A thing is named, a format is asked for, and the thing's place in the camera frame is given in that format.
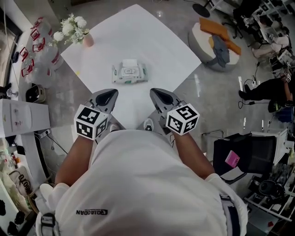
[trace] round ottoman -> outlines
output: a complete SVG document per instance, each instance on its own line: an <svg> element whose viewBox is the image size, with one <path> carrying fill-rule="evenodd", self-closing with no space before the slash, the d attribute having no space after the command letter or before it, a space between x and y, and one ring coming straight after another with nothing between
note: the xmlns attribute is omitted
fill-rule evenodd
<svg viewBox="0 0 295 236"><path fill-rule="evenodd" d="M213 60L216 56L209 44L209 38L212 35L206 33L200 29L200 23L196 23L192 30L189 32L189 47L197 55L197 57L206 64ZM234 51L230 50L230 62L224 67L221 67L218 63L209 66L215 71L231 71L235 68L239 61L240 56Z"/></svg>

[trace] trash can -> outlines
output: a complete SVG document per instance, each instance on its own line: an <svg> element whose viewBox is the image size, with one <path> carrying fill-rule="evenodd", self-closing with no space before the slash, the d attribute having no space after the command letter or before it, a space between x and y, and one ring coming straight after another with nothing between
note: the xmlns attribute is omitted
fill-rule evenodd
<svg viewBox="0 0 295 236"><path fill-rule="evenodd" d="M26 92L27 102L42 103L45 100L45 89L41 85L34 85Z"/></svg>

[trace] pink vase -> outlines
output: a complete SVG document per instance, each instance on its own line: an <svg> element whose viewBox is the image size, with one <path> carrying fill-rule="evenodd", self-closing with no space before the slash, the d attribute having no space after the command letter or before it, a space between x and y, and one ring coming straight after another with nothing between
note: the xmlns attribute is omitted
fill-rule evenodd
<svg viewBox="0 0 295 236"><path fill-rule="evenodd" d="M86 34L83 38L83 45L85 47L91 47L94 44L93 37L90 33Z"/></svg>

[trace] white table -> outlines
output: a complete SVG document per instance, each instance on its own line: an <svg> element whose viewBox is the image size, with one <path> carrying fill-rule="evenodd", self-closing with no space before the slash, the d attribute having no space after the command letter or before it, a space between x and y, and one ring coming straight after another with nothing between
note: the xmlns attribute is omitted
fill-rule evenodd
<svg viewBox="0 0 295 236"><path fill-rule="evenodd" d="M72 44L62 57L92 93L118 89L113 116L127 129L137 128L155 110L151 88L174 91L201 64L171 30L139 5L106 19L90 33L92 47ZM145 63L149 81L113 84L112 65L123 59Z"/></svg>
<svg viewBox="0 0 295 236"><path fill-rule="evenodd" d="M257 15L253 15L253 18L257 22L257 24L259 25L260 32L262 34L263 39L266 42L268 42L269 44L272 44L272 40L268 37L267 34L270 34L271 33L271 34L274 35L275 38L277 38L278 37L278 34L277 34L276 30L274 28L272 28L272 27L268 27L268 26L263 25L260 22L260 20L259 20L259 18L258 18Z"/></svg>

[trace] person sitting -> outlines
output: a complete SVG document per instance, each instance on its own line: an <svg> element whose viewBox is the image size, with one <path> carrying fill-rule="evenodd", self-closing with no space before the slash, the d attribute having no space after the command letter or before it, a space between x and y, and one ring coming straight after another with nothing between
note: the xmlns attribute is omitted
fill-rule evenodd
<svg viewBox="0 0 295 236"><path fill-rule="evenodd" d="M281 49L284 49L290 45L289 29L283 27L284 35L281 37L273 38L273 43L268 45L262 45L259 49L252 48L254 57L259 58L269 53L278 53Z"/></svg>
<svg viewBox="0 0 295 236"><path fill-rule="evenodd" d="M252 90L248 85L245 85L245 92L239 91L239 96L244 100L274 100L284 106L287 101L293 101L292 94L294 92L295 76L291 77L289 83L286 81L286 76L284 76L282 78L267 80Z"/></svg>

